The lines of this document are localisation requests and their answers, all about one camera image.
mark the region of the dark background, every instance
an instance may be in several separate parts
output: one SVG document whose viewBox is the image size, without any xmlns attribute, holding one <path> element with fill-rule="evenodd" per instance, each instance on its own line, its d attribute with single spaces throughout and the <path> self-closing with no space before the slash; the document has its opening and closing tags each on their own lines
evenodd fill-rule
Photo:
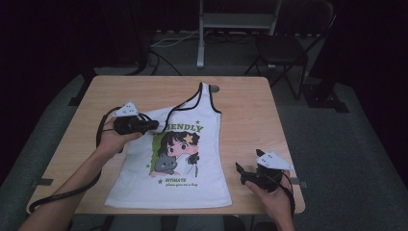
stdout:
<svg viewBox="0 0 408 231">
<path fill-rule="evenodd" d="M 277 30 L 303 1 L 284 0 Z M 338 18 L 311 75 L 355 89 L 408 185 L 407 4 L 332 2 Z M 265 13 L 272 6 L 267 0 L 250 6 L 243 0 L 205 1 L 206 11 L 232 13 Z M 46 106 L 78 74 L 90 80 L 93 67 L 143 63 L 157 30 L 197 28 L 198 1 L 192 0 L 0 0 L 0 181 Z"/>
</svg>

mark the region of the black cable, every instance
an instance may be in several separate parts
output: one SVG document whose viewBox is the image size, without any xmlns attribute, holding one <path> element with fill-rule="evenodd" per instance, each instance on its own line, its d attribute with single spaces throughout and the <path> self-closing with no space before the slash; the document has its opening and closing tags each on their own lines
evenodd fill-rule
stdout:
<svg viewBox="0 0 408 231">
<path fill-rule="evenodd" d="M 100 143 L 101 135 L 102 135 L 102 132 L 103 132 L 103 126 L 105 125 L 106 119 L 108 118 L 108 116 L 113 111 L 118 110 L 118 109 L 120 109 L 120 107 L 113 108 L 113 109 L 109 110 L 106 114 L 103 115 L 103 117 L 102 117 L 102 119 L 101 119 L 101 121 L 99 123 L 98 130 L 96 132 L 96 147 Z M 65 199 L 65 198 L 71 197 L 73 195 L 86 192 L 88 189 L 92 188 L 99 181 L 99 178 L 101 176 L 101 172 L 102 171 L 99 171 L 99 173 L 96 175 L 96 177 L 93 178 L 93 180 L 89 184 L 85 185 L 84 187 L 81 187 L 81 188 L 79 188 L 77 190 L 73 190 L 73 191 L 70 191 L 70 192 L 64 192 L 64 193 L 60 193 L 60 194 L 50 195 L 50 196 L 44 197 L 43 199 L 40 199 L 40 200 L 37 200 L 37 201 L 33 202 L 29 206 L 29 209 L 28 209 L 29 213 L 32 214 L 36 210 L 36 208 L 38 206 L 40 206 L 40 205 L 47 204 L 47 203 L 50 203 L 50 202 L 53 202 L 53 201 L 56 201 L 56 200 Z M 68 225 L 68 230 L 70 229 L 70 227 L 72 227 L 72 224 L 73 224 L 73 222 L 71 220 L 69 225 Z"/>
<path fill-rule="evenodd" d="M 136 65 L 136 70 L 134 70 L 134 71 L 132 71 L 132 72 L 130 72 L 130 73 L 124 74 L 124 75 L 127 75 L 127 76 L 129 76 L 129 75 L 137 75 L 137 74 L 141 73 L 141 72 L 146 68 L 146 64 L 147 64 L 147 61 L 146 61 L 146 60 L 142 60 L 142 61 L 140 61 L 140 62 L 138 62 L 138 63 L 135 63 L 135 65 Z"/>
<path fill-rule="evenodd" d="M 151 45 L 151 47 L 157 47 L 157 48 L 168 48 L 171 46 L 176 45 L 177 43 L 181 42 L 181 41 L 194 41 L 194 40 L 199 40 L 199 37 L 189 37 L 189 38 L 166 38 L 166 39 L 162 39 L 162 40 L 152 40 L 151 43 L 153 43 L 153 45 Z M 173 44 L 168 45 L 168 46 L 158 46 L 157 44 L 159 43 L 165 43 L 165 42 L 172 42 Z"/>
<path fill-rule="evenodd" d="M 143 118 L 145 121 L 152 120 L 148 115 L 139 113 L 139 116 Z"/>
<path fill-rule="evenodd" d="M 159 57 L 158 55 L 156 55 L 156 58 L 157 58 L 157 63 L 156 63 L 155 65 L 153 65 L 153 64 L 149 61 L 149 65 L 150 65 L 150 66 L 154 66 L 153 71 L 150 73 L 151 76 L 153 76 L 153 75 L 156 74 L 156 71 L 157 71 L 157 69 L 158 69 L 158 67 L 159 67 L 159 64 L 160 64 L 160 57 Z"/>
<path fill-rule="evenodd" d="M 149 53 L 154 54 L 157 57 L 160 57 L 162 60 L 164 60 L 166 63 L 168 63 L 180 76 L 183 76 L 180 71 L 177 70 L 176 67 L 174 67 L 173 64 L 171 64 L 167 59 L 165 59 L 165 57 L 159 55 L 158 53 L 156 53 L 154 50 L 150 49 Z"/>
<path fill-rule="evenodd" d="M 159 65 L 159 62 L 160 62 L 160 60 L 158 60 L 156 64 L 152 64 L 151 59 L 149 59 L 149 61 L 148 61 L 150 67 L 158 66 L 158 65 Z"/>
<path fill-rule="evenodd" d="M 144 68 L 146 67 L 146 63 L 147 63 L 147 61 L 146 61 L 147 58 L 146 59 L 143 58 L 144 55 L 147 56 L 147 54 L 143 52 L 144 44 L 140 41 L 141 40 L 140 35 L 139 35 L 140 30 L 138 29 L 138 22 L 136 21 L 137 14 L 135 13 L 135 8 L 133 7 L 132 3 L 135 3 L 135 1 L 127 0 L 127 6 L 129 8 L 130 16 L 132 17 L 131 21 L 132 21 L 133 30 L 134 30 L 134 32 L 136 34 L 136 39 L 137 39 L 137 43 L 139 45 L 139 49 L 140 49 L 142 58 L 141 58 L 141 62 L 139 64 L 141 66 L 137 70 L 135 70 L 132 73 L 129 73 L 127 75 L 137 75 L 137 74 L 139 74 L 142 70 L 144 70 Z"/>
<path fill-rule="evenodd" d="M 227 33 L 213 33 L 213 36 L 207 36 L 204 38 L 205 42 L 210 43 L 210 44 L 222 44 L 222 43 L 234 43 L 234 44 L 248 44 L 252 40 L 254 40 L 254 37 L 249 36 L 249 35 L 240 35 L 240 34 L 235 34 L 234 36 L 240 37 L 240 38 L 234 38 L 233 35 L 227 34 Z"/>
<path fill-rule="evenodd" d="M 289 180 L 289 177 L 288 177 L 285 173 L 282 172 L 282 174 L 284 174 L 285 177 L 287 177 L 288 180 Z M 271 180 L 273 183 L 275 183 L 279 188 L 281 188 L 281 189 L 283 190 L 283 192 L 284 192 L 285 195 L 288 197 L 288 199 L 289 199 L 289 201 L 290 201 L 290 203 L 291 203 L 291 212 L 292 212 L 292 217 L 293 217 L 293 215 L 294 215 L 294 209 L 295 209 L 295 203 L 294 203 L 293 193 L 290 192 L 287 188 L 283 187 L 280 183 L 278 183 L 278 182 L 276 182 L 275 180 L 273 180 L 272 177 L 270 177 L 270 176 L 268 176 L 268 175 L 266 175 L 266 174 L 264 174 L 264 173 L 263 173 L 262 175 L 265 176 L 267 179 Z M 289 180 L 289 184 L 291 185 L 291 188 L 292 188 L 292 191 L 293 191 L 293 186 L 292 186 L 292 183 L 291 183 L 290 180 Z"/>
</svg>

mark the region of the table leg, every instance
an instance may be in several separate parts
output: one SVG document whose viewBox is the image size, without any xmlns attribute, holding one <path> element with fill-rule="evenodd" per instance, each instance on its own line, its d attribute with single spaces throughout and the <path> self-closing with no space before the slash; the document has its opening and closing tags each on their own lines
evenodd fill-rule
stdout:
<svg viewBox="0 0 408 231">
<path fill-rule="evenodd" d="M 199 34 L 200 39 L 198 41 L 198 55 L 197 55 L 197 68 L 204 67 L 204 11 L 203 0 L 200 0 L 200 13 L 199 13 Z"/>
<path fill-rule="evenodd" d="M 276 21 L 278 20 L 279 11 L 281 9 L 281 6 L 282 6 L 282 0 L 278 0 L 276 2 L 275 9 L 273 10 L 274 19 L 272 20 L 272 23 L 270 24 L 270 27 L 268 30 L 268 35 L 270 36 L 273 36 L 273 34 L 275 33 Z"/>
</svg>

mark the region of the black controller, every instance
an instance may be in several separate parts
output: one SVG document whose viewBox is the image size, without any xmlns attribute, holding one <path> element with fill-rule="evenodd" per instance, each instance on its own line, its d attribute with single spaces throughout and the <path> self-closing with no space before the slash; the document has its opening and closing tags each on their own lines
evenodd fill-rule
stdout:
<svg viewBox="0 0 408 231">
<path fill-rule="evenodd" d="M 144 120 L 137 115 L 117 117 L 114 121 L 114 129 L 119 135 L 136 132 L 145 133 L 148 130 L 156 130 L 159 126 L 157 120 Z"/>
<path fill-rule="evenodd" d="M 257 149 L 257 155 L 261 157 L 265 154 L 262 150 Z M 244 185 L 245 181 L 251 181 L 255 183 L 259 188 L 273 192 L 278 187 L 278 184 L 282 180 L 282 170 L 266 168 L 258 165 L 256 172 L 248 172 L 243 169 L 238 163 L 235 163 L 237 172 L 241 175 L 241 183 Z"/>
</svg>

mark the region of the forearm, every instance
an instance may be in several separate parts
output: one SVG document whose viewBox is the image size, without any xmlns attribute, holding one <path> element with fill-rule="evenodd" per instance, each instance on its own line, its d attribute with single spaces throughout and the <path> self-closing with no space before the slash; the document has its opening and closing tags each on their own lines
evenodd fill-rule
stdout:
<svg viewBox="0 0 408 231">
<path fill-rule="evenodd" d="M 277 220 L 276 226 L 279 231 L 294 231 L 293 220 L 291 218 Z"/>
<path fill-rule="evenodd" d="M 70 192 L 89 184 L 108 161 L 107 155 L 95 150 L 54 194 Z M 84 194 L 82 192 L 39 206 L 19 230 L 65 230 Z"/>
</svg>

